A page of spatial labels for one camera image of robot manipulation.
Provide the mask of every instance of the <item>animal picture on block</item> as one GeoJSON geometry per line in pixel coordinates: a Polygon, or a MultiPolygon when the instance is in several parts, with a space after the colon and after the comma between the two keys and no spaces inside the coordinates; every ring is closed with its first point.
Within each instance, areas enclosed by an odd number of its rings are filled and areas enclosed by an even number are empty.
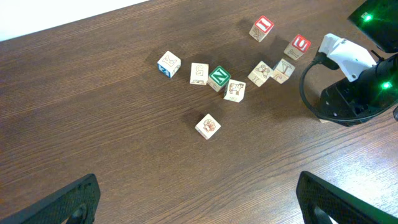
{"type": "Polygon", "coordinates": [[[210,114],[207,114],[195,126],[195,129],[205,138],[211,138],[220,129],[221,125],[210,114]]]}
{"type": "Polygon", "coordinates": [[[167,77],[172,78],[181,67],[181,60],[172,52],[167,51],[157,62],[157,67],[167,77]]]}
{"type": "Polygon", "coordinates": [[[271,22],[267,17],[261,16],[260,19],[258,19],[251,27],[249,34],[256,41],[261,42],[269,34],[273,27],[273,22],[271,22]]]}
{"type": "Polygon", "coordinates": [[[214,90],[219,92],[229,81],[231,75],[223,69],[223,67],[218,66],[208,78],[207,83],[211,86],[214,90]]]}
{"type": "Polygon", "coordinates": [[[192,63],[191,84],[206,85],[209,77],[209,65],[204,63],[192,63]]]}
{"type": "Polygon", "coordinates": [[[224,99],[239,103],[243,100],[245,88],[246,83],[229,80],[225,88],[224,99]]]}
{"type": "Polygon", "coordinates": [[[274,70],[261,61],[249,74],[248,78],[258,87],[262,86],[269,77],[273,76],[274,70]]]}
{"type": "Polygon", "coordinates": [[[214,131],[216,129],[216,123],[214,123],[214,121],[212,120],[206,120],[205,122],[203,122],[203,129],[209,133],[211,131],[214,131]]]}
{"type": "Polygon", "coordinates": [[[273,79],[282,84],[290,78],[295,69],[291,63],[282,58],[274,67],[273,79]]]}
{"type": "Polygon", "coordinates": [[[288,44],[284,53],[291,59],[297,60],[307,52],[310,46],[311,42],[299,34],[288,44]]]}

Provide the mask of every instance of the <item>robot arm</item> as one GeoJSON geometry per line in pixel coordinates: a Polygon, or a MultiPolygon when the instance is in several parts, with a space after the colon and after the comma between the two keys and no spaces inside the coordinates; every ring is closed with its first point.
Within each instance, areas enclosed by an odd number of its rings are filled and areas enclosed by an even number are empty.
{"type": "Polygon", "coordinates": [[[376,65],[365,48],[334,34],[325,35],[319,52],[325,53],[336,62],[350,82],[357,80],[363,71],[376,65]]]}

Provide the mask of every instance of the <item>brown tabletop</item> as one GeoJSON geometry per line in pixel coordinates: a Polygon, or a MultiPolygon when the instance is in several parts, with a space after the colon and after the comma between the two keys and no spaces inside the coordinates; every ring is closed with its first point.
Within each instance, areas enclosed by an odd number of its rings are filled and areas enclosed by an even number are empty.
{"type": "MultiPolygon", "coordinates": [[[[346,20],[362,3],[149,1],[1,42],[0,218],[94,173],[97,224],[302,223],[303,170],[398,216],[392,110],[321,124],[299,95],[325,34],[376,48],[346,20]],[[249,30],[261,15],[275,27],[258,43],[249,30]],[[295,62],[283,51],[297,34],[312,46],[295,62]],[[156,65],[167,50],[182,60],[172,79],[156,65]],[[247,78],[281,58],[296,66],[284,84],[247,78]],[[243,101],[190,85],[192,62],[246,82],[243,101]],[[208,141],[195,130],[207,113],[222,125],[208,141]]],[[[343,77],[314,68],[308,94],[343,77]]]]}

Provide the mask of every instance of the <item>wooden table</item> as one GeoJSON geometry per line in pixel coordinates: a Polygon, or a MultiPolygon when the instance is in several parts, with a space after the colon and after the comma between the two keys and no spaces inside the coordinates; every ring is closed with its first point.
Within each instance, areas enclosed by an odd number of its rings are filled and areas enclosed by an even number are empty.
{"type": "MultiPolygon", "coordinates": [[[[299,77],[323,36],[375,49],[346,18],[363,0],[149,1],[0,43],[0,218],[87,173],[96,223],[302,223],[295,196],[308,170],[398,216],[398,125],[392,110],[366,124],[321,124],[299,77]],[[260,44],[249,36],[265,14],[260,44]],[[297,34],[312,41],[283,85],[247,75],[273,66],[297,34]],[[168,79],[167,51],[182,59],[168,79]],[[190,85],[190,64],[221,65],[247,83],[233,103],[190,85]],[[208,141],[195,130],[210,113],[208,141]]],[[[317,67],[309,95],[343,78],[317,67]]]]}

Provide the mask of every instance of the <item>alphabet block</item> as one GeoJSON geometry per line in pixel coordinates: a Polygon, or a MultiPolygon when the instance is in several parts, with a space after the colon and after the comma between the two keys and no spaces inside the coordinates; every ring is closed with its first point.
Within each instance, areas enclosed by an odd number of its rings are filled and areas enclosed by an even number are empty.
{"type": "Polygon", "coordinates": [[[209,65],[202,63],[192,63],[191,66],[191,84],[206,85],[209,77],[209,65]]]}
{"type": "Polygon", "coordinates": [[[243,100],[246,83],[236,80],[229,80],[226,84],[224,99],[239,103],[243,100]]]}
{"type": "Polygon", "coordinates": [[[296,67],[282,58],[274,67],[273,79],[282,84],[290,78],[295,69],[296,67]]]}
{"type": "Polygon", "coordinates": [[[195,129],[207,140],[216,133],[221,125],[210,115],[207,114],[196,126],[195,129]]]}
{"type": "Polygon", "coordinates": [[[264,84],[269,77],[274,75],[274,70],[261,61],[249,74],[248,78],[258,87],[264,84]]]}
{"type": "Polygon", "coordinates": [[[261,42],[269,34],[273,27],[273,22],[271,22],[267,17],[261,16],[260,19],[257,20],[251,27],[249,34],[258,42],[261,42]]]}
{"type": "Polygon", "coordinates": [[[329,122],[330,122],[330,121],[324,120],[324,119],[319,119],[319,121],[320,121],[322,124],[325,124],[325,123],[329,123],[329,122]]]}
{"type": "Polygon", "coordinates": [[[223,67],[218,66],[210,75],[207,83],[217,92],[219,92],[228,80],[231,78],[231,75],[223,69],[223,67]]]}
{"type": "Polygon", "coordinates": [[[297,60],[307,52],[310,46],[311,42],[299,34],[289,43],[284,53],[293,60],[297,60]]]}
{"type": "Polygon", "coordinates": [[[172,52],[167,51],[157,62],[157,67],[167,77],[172,78],[181,67],[181,60],[172,52]]]}

